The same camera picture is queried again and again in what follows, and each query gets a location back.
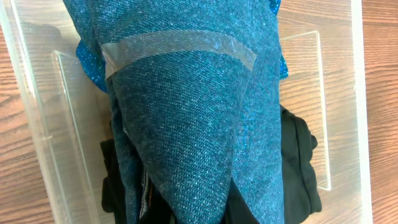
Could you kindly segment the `blue denim cloth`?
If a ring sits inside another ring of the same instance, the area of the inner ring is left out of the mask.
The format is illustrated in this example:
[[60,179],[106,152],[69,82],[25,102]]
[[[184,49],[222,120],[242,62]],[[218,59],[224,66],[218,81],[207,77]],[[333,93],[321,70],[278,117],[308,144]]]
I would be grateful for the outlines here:
[[145,178],[176,223],[284,222],[282,53],[278,21],[260,17],[101,44],[128,223]]

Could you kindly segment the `shiny blue sequin cloth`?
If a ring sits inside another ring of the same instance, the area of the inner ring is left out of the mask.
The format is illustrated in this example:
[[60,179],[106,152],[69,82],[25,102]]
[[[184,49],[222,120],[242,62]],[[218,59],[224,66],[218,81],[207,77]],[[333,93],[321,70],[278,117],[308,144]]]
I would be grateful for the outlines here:
[[261,20],[261,12],[276,26],[281,0],[65,0],[64,4],[81,38],[76,56],[87,76],[106,91],[101,44],[160,30],[252,26]]

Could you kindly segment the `black cloth with band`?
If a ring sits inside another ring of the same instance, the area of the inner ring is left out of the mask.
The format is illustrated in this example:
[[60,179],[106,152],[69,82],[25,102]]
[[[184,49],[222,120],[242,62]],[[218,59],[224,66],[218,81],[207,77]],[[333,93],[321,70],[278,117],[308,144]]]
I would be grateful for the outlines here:
[[[306,122],[281,107],[282,177],[284,183],[284,221],[302,223],[309,215],[320,212],[322,203],[317,178],[310,163],[318,142]],[[101,206],[113,213],[116,223],[127,223],[125,189],[113,139],[101,142],[107,176],[103,179]],[[155,191],[148,178],[138,214],[139,223],[176,223],[167,202]]]

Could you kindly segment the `clear plastic storage bin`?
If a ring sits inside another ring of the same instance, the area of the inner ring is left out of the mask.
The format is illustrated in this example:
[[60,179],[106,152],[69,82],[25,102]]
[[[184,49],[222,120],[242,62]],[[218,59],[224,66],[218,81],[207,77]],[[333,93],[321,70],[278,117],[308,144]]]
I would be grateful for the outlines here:
[[[322,210],[307,223],[371,223],[360,1],[283,1],[289,76],[280,103],[318,146]],[[1,222],[113,223],[101,208],[108,97],[84,74],[62,1],[1,2]]]

